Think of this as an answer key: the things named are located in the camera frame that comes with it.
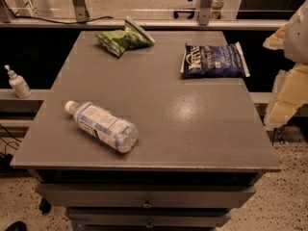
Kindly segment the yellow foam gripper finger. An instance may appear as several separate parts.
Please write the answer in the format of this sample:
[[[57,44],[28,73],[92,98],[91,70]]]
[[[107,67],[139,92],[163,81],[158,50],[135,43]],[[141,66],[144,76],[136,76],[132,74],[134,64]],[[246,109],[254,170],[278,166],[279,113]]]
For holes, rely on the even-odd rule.
[[[267,129],[285,125],[308,102],[308,65],[295,64],[289,70],[280,70],[275,77],[264,124]]]
[[[287,25],[280,27],[274,34],[266,38],[266,40],[263,42],[263,46],[270,50],[283,50],[286,30]]]

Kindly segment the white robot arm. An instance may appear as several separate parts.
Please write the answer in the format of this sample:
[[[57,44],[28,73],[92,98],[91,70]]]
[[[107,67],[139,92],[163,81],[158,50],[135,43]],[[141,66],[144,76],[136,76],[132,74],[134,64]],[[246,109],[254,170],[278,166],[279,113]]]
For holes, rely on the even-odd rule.
[[[289,22],[263,43],[270,50],[282,49],[295,63],[291,70],[280,70],[275,77],[264,124],[267,130],[285,125],[308,102],[308,1]]]

